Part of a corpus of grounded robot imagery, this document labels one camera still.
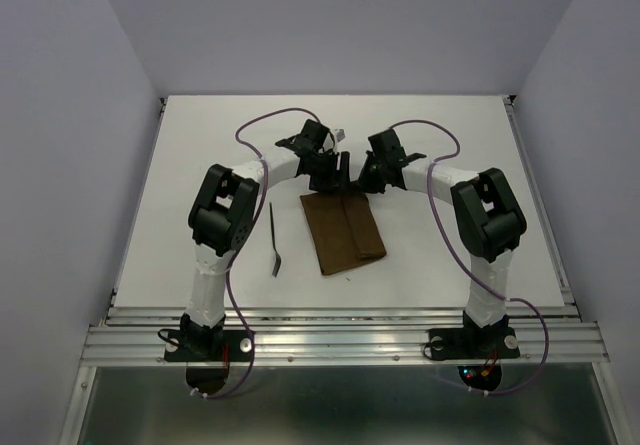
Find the screw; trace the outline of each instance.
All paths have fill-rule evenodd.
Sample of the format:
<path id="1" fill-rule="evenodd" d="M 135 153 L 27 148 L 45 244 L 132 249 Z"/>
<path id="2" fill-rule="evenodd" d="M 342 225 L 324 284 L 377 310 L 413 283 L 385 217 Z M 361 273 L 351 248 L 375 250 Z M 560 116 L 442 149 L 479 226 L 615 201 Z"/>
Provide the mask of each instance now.
<path id="1" fill-rule="evenodd" d="M 174 343 L 176 343 L 176 344 L 180 345 L 180 342 L 178 342 L 178 340 L 175 340 L 175 339 L 174 339 Z M 178 347 L 177 347 L 176 345 L 174 345 L 173 343 L 165 343 L 165 344 L 164 344 L 164 350 L 165 350 L 166 352 L 173 353 L 173 352 L 175 352 L 177 349 L 178 349 Z"/>
<path id="2" fill-rule="evenodd" d="M 438 342 L 442 342 L 442 337 L 438 337 L 438 336 L 431 337 L 431 348 L 433 348 L 437 352 L 441 351 L 444 348 L 443 345 L 434 345 Z"/>
<path id="3" fill-rule="evenodd" d="M 249 353 L 251 351 L 251 340 L 248 338 L 240 340 L 240 350 L 244 353 Z"/>
<path id="4" fill-rule="evenodd" d="M 506 337 L 504 337 L 504 344 L 509 350 L 515 350 L 516 348 L 518 348 L 518 339 L 513 335 L 507 335 Z"/>

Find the cable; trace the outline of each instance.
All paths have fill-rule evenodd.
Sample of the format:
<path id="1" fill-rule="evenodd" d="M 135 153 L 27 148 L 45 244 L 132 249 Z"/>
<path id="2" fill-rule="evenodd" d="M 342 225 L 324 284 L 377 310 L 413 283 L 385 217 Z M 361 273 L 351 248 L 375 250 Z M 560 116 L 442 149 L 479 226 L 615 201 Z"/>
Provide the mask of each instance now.
<path id="1" fill-rule="evenodd" d="M 487 369 L 487 365 L 489 364 L 489 362 L 491 361 L 491 357 L 489 357 L 487 359 L 486 362 L 484 362 L 484 365 L 482 366 L 482 370 L 480 371 L 480 375 L 482 375 L 483 377 L 487 377 L 489 376 L 489 374 L 491 373 L 491 371 L 496 368 L 496 364 L 498 363 L 498 349 L 494 348 L 493 349 L 493 363 L 491 364 L 491 366 L 489 367 L 489 369 Z"/>
<path id="2" fill-rule="evenodd" d="M 176 347 L 176 348 L 180 348 L 180 344 L 179 344 L 177 341 L 172 340 L 172 339 L 171 339 L 171 338 L 169 338 L 168 336 L 167 336 L 167 337 L 165 337 L 165 336 L 163 335 L 163 333 L 165 333 L 165 332 L 166 332 L 166 333 L 169 333 L 170 331 L 171 331 L 171 329 L 170 329 L 170 328 L 161 328 L 160 330 L 158 330 L 158 337 L 159 337 L 159 338 L 160 338 L 160 340 L 162 340 L 164 343 L 168 343 L 169 345 L 172 345 L 172 346 L 174 346 L 174 347 Z"/>
<path id="3" fill-rule="evenodd" d="M 495 363 L 498 359 L 497 359 L 497 355 L 498 354 L 498 349 L 494 348 L 489 355 L 489 358 L 487 358 L 487 360 L 484 362 L 484 365 L 482 365 L 482 369 L 486 369 L 487 365 L 489 365 L 489 362 L 491 361 L 491 359 L 493 358 L 493 363 Z"/>
<path id="4" fill-rule="evenodd" d="M 519 385 L 516 385 L 516 386 L 511 387 L 511 388 L 507 388 L 505 390 L 496 390 L 496 391 L 493 391 L 493 392 L 486 392 L 486 391 L 476 390 L 476 389 L 473 389 L 473 390 L 476 390 L 477 392 L 483 393 L 485 395 L 487 395 L 487 394 L 488 395 L 507 395 L 507 394 L 514 393 L 514 392 L 517 392 L 519 390 L 522 390 L 523 388 L 525 388 L 526 386 L 531 384 L 535 379 L 537 379 L 540 376 L 540 374 L 542 373 L 542 370 L 544 369 L 544 365 L 547 362 L 547 358 L 549 357 L 549 342 L 550 342 L 550 340 L 549 340 L 549 327 L 547 326 L 547 322 L 545 321 L 544 317 L 542 316 L 542 313 L 540 312 L 540 310 L 538 310 L 538 308 L 535 305 L 533 305 L 531 302 L 529 302 L 528 300 L 525 300 L 524 298 L 519 298 L 519 297 L 507 298 L 505 295 L 502 295 L 501 293 L 495 291 L 489 285 L 484 283 L 484 281 L 482 279 L 477 277 L 464 264 L 464 262 L 462 261 L 462 259 L 458 255 L 458 253 L 456 252 L 455 248 L 453 248 L 453 244 L 451 243 L 451 240 L 449 239 L 449 236 L 447 235 L 447 232 L 444 229 L 444 225 L 442 224 L 442 220 L 440 219 L 440 214 L 438 213 L 438 209 L 437 209 L 436 203 L 435 203 L 435 198 L 433 196 L 433 169 L 435 168 L 435 166 L 439 162 L 441 162 L 443 160 L 448 160 L 450 158 L 455 158 L 460 154 L 460 148 L 461 148 L 460 147 L 460 141 L 448 129 L 446 129 L 442 125 L 440 125 L 440 124 L 438 124 L 436 122 L 432 122 L 430 120 L 419 120 L 419 119 L 416 119 L 416 120 L 403 120 L 401 122 L 394 123 L 389 128 L 393 129 L 393 128 L 399 127 L 401 125 L 406 125 L 406 124 L 410 124 L 410 123 L 420 123 L 420 124 L 429 125 L 431 127 L 437 128 L 438 130 L 446 133 L 453 140 L 453 143 L 455 143 L 455 145 L 456 145 L 456 151 L 455 152 L 450 153 L 448 155 L 441 155 L 439 157 L 434 158 L 431 161 L 431 164 L 429 165 L 429 169 L 427 170 L 427 196 L 429 198 L 429 205 L 431 206 L 431 211 L 433 212 L 433 217 L 434 217 L 434 219 L 436 221 L 436 225 L 438 226 L 438 230 L 440 231 L 440 235 L 442 236 L 442 239 L 444 240 L 444 243 L 447 246 L 447 249 L 449 249 L 449 252 L 451 253 L 451 256 L 456 261 L 458 266 L 462 269 L 462 271 L 465 274 L 467 274 L 467 276 L 469 278 L 471 278 L 471 280 L 473 280 L 475 283 L 477 283 L 480 287 L 482 287 L 484 290 L 489 292 L 494 297 L 498 298 L 499 300 L 503 300 L 503 301 L 507 301 L 507 302 L 523 303 L 527 307 L 529 307 L 533 311 L 533 313 L 536 314 L 536 316 L 538 317 L 538 320 L 540 320 L 540 324 L 542 325 L 542 330 L 544 332 L 544 352 L 542 353 L 542 359 L 540 360 L 540 365 L 538 365 L 538 368 L 536 368 L 536 371 L 533 372 L 533 374 L 527 380 L 525 380 L 524 382 L 522 382 Z"/>
<path id="5" fill-rule="evenodd" d="M 256 154 L 256 156 L 258 157 L 258 159 L 262 163 L 262 170 L 264 171 L 264 180 L 262 181 L 262 190 L 260 191 L 260 202 L 258 203 L 258 208 L 256 210 L 256 213 L 255 213 L 254 217 L 253 217 L 253 223 L 251 224 L 252 227 L 258 221 L 258 218 L 260 217 L 260 213 L 262 213 L 262 208 L 264 207 L 264 203 L 265 203 L 265 201 L 267 199 L 267 189 L 269 188 L 269 165 L 267 164 L 267 162 L 266 162 L 266 160 L 264 158 L 264 155 L 262 154 L 262 152 L 260 152 L 260 150 L 258 150 L 257 147 L 255 147 L 252 143 L 247 142 L 246 140 L 243 140 L 242 138 L 240 138 L 240 132 L 242 132 L 243 130 L 245 130 L 246 128 L 250 127 L 251 125 L 253 125 L 256 122 L 259 122 L 259 121 L 264 120 L 266 118 L 274 117 L 276 115 L 280 115 L 282 113 L 288 113 L 288 112 L 306 113 L 307 115 L 310 115 L 311 117 L 313 117 L 313 119 L 316 122 L 322 123 L 322 122 L 320 122 L 320 119 L 318 118 L 318 116 L 315 113 L 313 113 L 313 112 L 311 112 L 311 111 L 309 111 L 309 110 L 307 110 L 305 108 L 291 107 L 291 108 L 283 108 L 281 110 L 276 110 L 274 112 L 266 113 L 266 114 L 261 115 L 261 116 L 259 116 L 257 118 L 254 118 L 253 120 L 249 120 L 247 123 L 245 123 L 244 125 L 240 126 L 240 128 L 238 128 L 236 130 L 236 133 L 235 133 L 236 142 L 238 142 L 241 145 L 244 145 L 245 147 L 249 148 L 253 153 Z M 238 302 L 236 302 L 236 299 L 233 296 L 233 290 L 231 289 L 231 269 L 233 268 L 233 264 L 235 263 L 236 258 L 238 258 L 238 254 L 241 251 L 242 251 L 242 248 L 240 248 L 238 251 L 236 251 L 236 253 L 233 255 L 233 257 L 231 257 L 231 260 L 229 261 L 229 268 L 227 269 L 227 273 L 225 274 L 225 280 L 226 280 L 227 294 L 229 295 L 229 300 L 231 301 L 231 305 L 233 306 L 233 309 L 235 310 L 236 314 L 238 315 L 238 318 L 240 319 L 240 322 L 242 322 L 242 326 L 244 327 L 244 329 L 247 331 L 247 334 L 249 335 L 249 340 L 251 341 L 251 358 L 249 359 L 249 366 L 247 367 L 247 370 L 244 372 L 244 375 L 242 375 L 240 380 L 238 380 L 238 382 L 233 387 L 231 387 L 229 390 L 227 390 L 225 392 L 222 392 L 222 393 L 216 394 L 216 395 L 208 395 L 208 394 L 205 394 L 205 393 L 201 393 L 197 389 L 194 389 L 194 388 L 189 386 L 189 389 L 191 390 L 191 394 L 192 395 L 195 395 L 197 397 L 204 398 L 204 399 L 207 399 L 207 400 L 225 398 L 225 397 L 228 397 L 229 395 L 233 394 L 236 390 L 238 390 L 242 386 L 242 384 L 247 380 L 247 378 L 249 377 L 249 374 L 251 373 L 251 370 L 253 369 L 253 363 L 254 363 L 255 357 L 256 357 L 256 352 L 255 352 L 255 348 L 256 348 L 255 347 L 255 333 L 253 332 L 253 330 L 249 326 L 249 323 L 247 322 L 246 318 L 242 314 L 242 311 L 240 310 L 240 307 L 238 306 Z"/>

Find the metal fork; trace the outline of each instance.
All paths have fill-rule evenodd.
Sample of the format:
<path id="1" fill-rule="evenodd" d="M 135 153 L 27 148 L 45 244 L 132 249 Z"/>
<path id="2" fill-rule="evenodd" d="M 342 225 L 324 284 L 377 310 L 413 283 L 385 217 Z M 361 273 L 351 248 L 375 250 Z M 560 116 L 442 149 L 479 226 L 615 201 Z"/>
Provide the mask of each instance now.
<path id="1" fill-rule="evenodd" d="M 271 244 L 273 245 L 273 251 L 276 254 L 276 263 L 273 265 L 273 272 L 271 272 L 271 275 L 277 277 L 278 272 L 280 271 L 280 265 L 282 265 L 282 257 L 278 253 L 278 250 L 276 250 L 276 228 L 273 223 L 273 203 L 271 202 L 269 202 L 269 216 L 271 219 Z"/>

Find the metal frame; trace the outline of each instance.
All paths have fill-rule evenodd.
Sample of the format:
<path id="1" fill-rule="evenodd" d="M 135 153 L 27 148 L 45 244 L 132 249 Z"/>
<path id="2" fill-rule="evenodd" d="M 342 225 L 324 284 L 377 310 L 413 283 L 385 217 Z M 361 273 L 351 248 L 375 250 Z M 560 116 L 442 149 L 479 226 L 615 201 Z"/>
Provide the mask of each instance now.
<path id="1" fill-rule="evenodd" d="M 82 423 L 87 413 L 89 400 L 91 398 L 91 390 L 96 378 L 95 367 L 83 367 L 78 370 L 76 383 L 73 386 L 71 394 L 71 402 L 67 409 L 67 416 L 62 426 L 60 434 L 60 445 L 75 445 L 80 439 L 82 431 Z"/>
<path id="2" fill-rule="evenodd" d="M 131 225 L 129 226 L 129 234 L 127 236 L 127 244 L 124 247 L 124 253 L 122 254 L 122 259 L 120 260 L 120 264 L 118 266 L 118 276 L 116 277 L 116 282 L 113 287 L 113 293 L 111 295 L 111 305 L 115 303 L 116 293 L 118 291 L 118 286 L 120 285 L 120 278 L 122 277 L 122 273 L 124 272 L 124 262 L 127 259 L 127 253 L 129 252 L 129 247 L 131 246 L 131 239 L 133 238 L 133 227 L 138 219 L 138 213 L 140 213 L 140 205 L 142 205 L 142 195 L 144 194 L 144 185 L 147 183 L 147 178 L 149 178 L 149 171 L 151 170 L 151 161 L 153 160 L 153 154 L 156 151 L 156 146 L 158 145 L 158 138 L 160 137 L 160 129 L 162 128 L 162 121 L 164 120 L 164 112 L 167 108 L 167 102 L 169 98 L 160 98 L 160 113 L 158 114 L 158 128 L 156 128 L 153 143 L 151 145 L 151 153 L 149 153 L 149 157 L 147 160 L 147 166 L 144 171 L 144 178 L 142 179 L 142 187 L 140 187 L 140 192 L 138 193 L 138 198 L 136 202 L 136 211 L 133 215 L 133 220 L 131 221 Z"/>
<path id="3" fill-rule="evenodd" d="M 564 271 L 553 232 L 533 176 L 511 100 L 503 97 L 536 209 L 556 269 L 564 307 L 544 308 L 551 334 L 550 363 L 592 363 L 606 413 L 620 445 L 634 442 L 609 355 L 596 323 L 583 323 Z M 415 366 L 453 364 L 432 362 L 422 355 L 426 330 L 460 326 L 460 308 L 402 309 L 246 309 L 243 314 L 256 335 L 255 366 Z M 100 326 L 88 334 L 80 370 L 60 444 L 75 444 L 89 404 L 97 367 L 183 367 L 163 359 L 159 327 L 176 328 L 182 309 L 111 307 Z M 540 361 L 544 337 L 539 321 L 522 307 L 509 307 L 522 357 L 514 364 Z M 227 310 L 227 326 L 241 323 Z M 204 363 L 201 366 L 219 365 Z"/>
<path id="4" fill-rule="evenodd" d="M 613 376 L 611 363 L 594 363 L 593 371 L 618 445 L 634 445 L 636 443 L 635 434 L 629 424 L 627 411 Z"/>

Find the white wall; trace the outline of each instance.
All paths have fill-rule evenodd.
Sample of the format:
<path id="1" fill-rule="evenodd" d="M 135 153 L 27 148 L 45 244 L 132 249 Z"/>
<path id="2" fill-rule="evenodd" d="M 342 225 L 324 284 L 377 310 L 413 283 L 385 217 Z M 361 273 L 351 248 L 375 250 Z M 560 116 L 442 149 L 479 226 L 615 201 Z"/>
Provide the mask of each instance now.
<path id="1" fill-rule="evenodd" d="M 0 0 L 0 443 L 57 443 L 158 99 L 107 0 Z"/>
<path id="2" fill-rule="evenodd" d="M 639 17 L 640 0 L 574 0 L 516 101 L 571 286 L 638 431 Z"/>
<path id="3" fill-rule="evenodd" d="M 571 0 L 110 0 L 162 94 L 516 93 Z"/>

